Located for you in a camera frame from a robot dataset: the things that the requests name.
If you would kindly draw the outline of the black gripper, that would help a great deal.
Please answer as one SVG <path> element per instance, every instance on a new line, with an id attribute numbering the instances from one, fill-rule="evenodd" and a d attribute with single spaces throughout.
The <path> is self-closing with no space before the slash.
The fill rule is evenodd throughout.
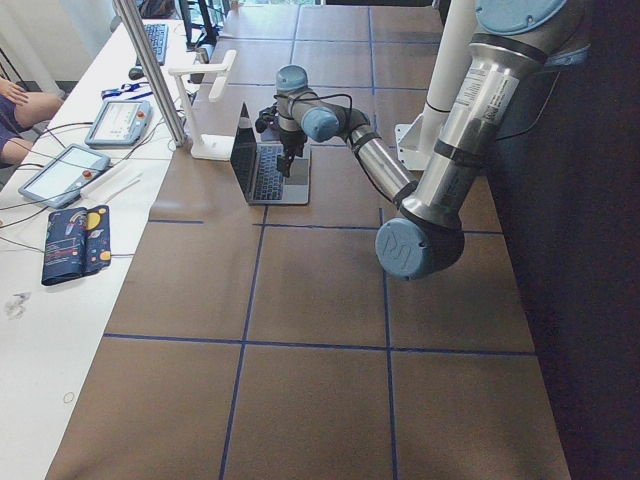
<path id="1" fill-rule="evenodd" d="M 291 159 L 302 157 L 306 144 L 306 134 L 303 130 L 279 130 L 280 143 L 284 154 L 277 156 L 277 170 L 284 178 L 290 177 Z"/>

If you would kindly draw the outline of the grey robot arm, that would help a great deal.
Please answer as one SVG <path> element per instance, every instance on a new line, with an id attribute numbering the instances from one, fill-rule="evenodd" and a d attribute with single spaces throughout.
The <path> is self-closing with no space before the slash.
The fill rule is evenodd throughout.
<path id="1" fill-rule="evenodd" d="M 589 1 L 453 1 L 423 112 L 391 153 L 366 115 L 332 104 L 298 65 L 276 75 L 276 121 L 288 171 L 306 141 L 342 139 L 398 216 L 377 232 L 384 270 L 415 279 L 453 265 L 464 249 L 459 211 L 519 85 L 582 62 Z"/>

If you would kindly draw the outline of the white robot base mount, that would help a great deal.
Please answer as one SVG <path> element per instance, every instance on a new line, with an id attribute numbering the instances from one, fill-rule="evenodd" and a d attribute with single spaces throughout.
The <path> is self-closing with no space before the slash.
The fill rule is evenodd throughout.
<path id="1" fill-rule="evenodd" d="M 473 1 L 450 2 L 423 111 L 411 124 L 396 125 L 398 158 L 409 170 L 427 166 L 471 64 L 468 44 L 476 26 Z"/>

